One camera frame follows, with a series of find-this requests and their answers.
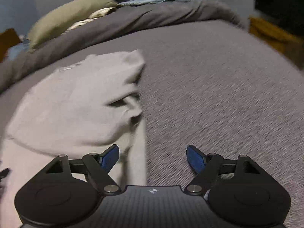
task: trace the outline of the gray comforter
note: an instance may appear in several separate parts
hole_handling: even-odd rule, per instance
[[[34,53],[23,52],[14,61],[1,63],[0,93],[37,69],[91,45],[139,30],[212,19],[241,25],[234,12],[213,0],[122,7],[115,13],[50,40]]]

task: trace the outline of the wooden headboard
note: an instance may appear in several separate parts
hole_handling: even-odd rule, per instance
[[[13,28],[0,33],[0,62],[4,59],[7,50],[20,42],[21,41]]]

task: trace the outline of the logo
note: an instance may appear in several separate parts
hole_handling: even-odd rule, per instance
[[[154,193],[157,192],[157,189],[152,188],[152,189],[149,190],[149,192],[152,193],[152,194],[154,194]]]

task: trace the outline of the carbon fiber surface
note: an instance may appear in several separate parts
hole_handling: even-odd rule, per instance
[[[188,196],[179,186],[128,186],[118,196],[103,199],[86,220],[69,228],[237,228],[217,217],[200,196]]]

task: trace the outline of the wooden furniture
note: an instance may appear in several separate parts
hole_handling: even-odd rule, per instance
[[[274,49],[284,54],[300,69],[304,67],[304,41],[270,22],[250,17],[249,33],[262,39]]]
[[[0,33],[0,62],[2,62],[6,56],[7,50],[20,42],[21,41],[13,28]]]

